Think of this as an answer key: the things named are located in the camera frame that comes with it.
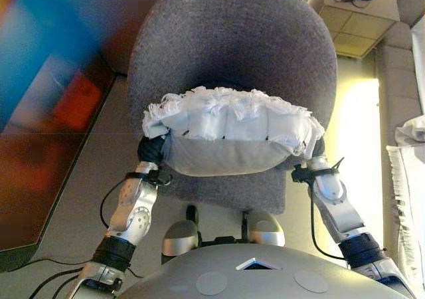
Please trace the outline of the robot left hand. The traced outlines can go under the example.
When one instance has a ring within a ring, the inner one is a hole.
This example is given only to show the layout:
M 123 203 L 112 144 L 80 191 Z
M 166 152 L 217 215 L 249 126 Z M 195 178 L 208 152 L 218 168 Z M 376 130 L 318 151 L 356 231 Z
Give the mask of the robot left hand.
M 164 143 L 165 140 L 161 136 L 152 139 L 142 137 L 137 147 L 139 161 L 160 164 L 163 161 L 162 149 Z

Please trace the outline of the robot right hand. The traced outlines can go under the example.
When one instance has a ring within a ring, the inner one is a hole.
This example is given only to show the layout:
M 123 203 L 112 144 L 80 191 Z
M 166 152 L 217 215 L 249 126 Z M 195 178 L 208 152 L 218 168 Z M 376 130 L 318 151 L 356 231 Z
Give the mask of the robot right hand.
M 320 137 L 314 145 L 313 152 L 311 154 L 311 159 L 317 157 L 325 157 L 325 140 L 323 137 Z

